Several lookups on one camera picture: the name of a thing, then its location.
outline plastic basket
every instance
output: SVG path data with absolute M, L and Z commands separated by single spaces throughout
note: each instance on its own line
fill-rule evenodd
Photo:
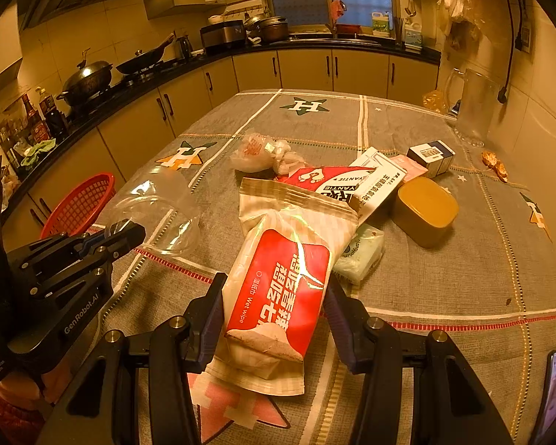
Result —
M 105 172 L 85 180 L 54 209 L 43 226 L 40 239 L 59 233 L 84 233 L 116 194 L 115 183 L 115 177 Z

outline gray tablecloth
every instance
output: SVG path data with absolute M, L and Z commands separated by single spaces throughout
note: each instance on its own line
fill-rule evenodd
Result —
M 385 232 L 385 255 L 351 292 L 371 315 L 398 329 L 445 329 L 490 392 L 510 434 L 525 444 L 540 407 L 547 353 L 556 349 L 556 260 L 543 229 L 529 222 L 535 200 L 509 161 L 509 184 L 461 144 L 442 117 L 383 99 L 308 90 L 239 93 L 193 124 L 139 170 L 184 149 L 207 146 L 179 170 L 203 213 L 202 239 L 185 259 L 132 252 L 114 269 L 116 296 L 102 311 L 100 333 L 153 329 L 203 295 L 215 271 L 228 273 L 243 241 L 238 188 L 229 155 L 255 129 L 287 139 L 314 165 L 347 165 L 369 146 L 388 156 L 436 139 L 455 150 L 451 169 L 434 180 L 457 199 L 454 230 L 425 250 L 387 218 L 368 223 Z M 114 199 L 99 218 L 105 224 Z M 162 222 L 164 232 L 168 223 Z M 347 443 L 362 386 L 339 361 L 321 317 L 305 357 L 305 394 L 271 398 L 191 376 L 202 440 L 214 444 Z M 404 372 L 398 443 L 409 443 L 412 376 Z M 148 428 L 143 425 L 143 440 Z

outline yellow container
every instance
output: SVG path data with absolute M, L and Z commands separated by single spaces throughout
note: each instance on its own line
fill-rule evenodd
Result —
M 392 218 L 422 247 L 437 245 L 460 208 L 451 194 L 425 177 L 416 177 L 397 193 Z

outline glass pitcher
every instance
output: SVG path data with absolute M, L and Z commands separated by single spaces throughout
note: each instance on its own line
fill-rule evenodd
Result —
M 471 69 L 467 69 L 465 72 L 453 69 L 445 83 L 447 108 L 451 108 L 449 105 L 449 87 L 455 75 L 460 76 L 464 81 L 455 133 L 468 144 L 482 147 L 488 135 L 500 86 L 488 77 Z

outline black cable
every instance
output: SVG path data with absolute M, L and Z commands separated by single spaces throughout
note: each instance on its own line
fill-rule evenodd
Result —
M 502 87 L 498 94 L 498 101 L 500 103 L 506 103 L 506 91 L 509 87 L 510 78 L 510 66 L 513 64 L 513 49 L 514 49 L 514 25 L 513 25 L 513 12 L 510 11 L 510 0 L 506 0 L 506 4 L 509 7 L 509 18 L 510 18 L 510 55 L 509 55 L 509 67 L 506 70 L 506 81 L 504 82 L 504 87 Z
M 523 29 L 523 8 L 521 8 L 521 0 L 517 0 L 519 5 L 519 29 L 517 30 L 517 38 L 514 39 L 514 47 L 522 51 L 523 50 L 523 40 L 521 40 L 521 30 Z

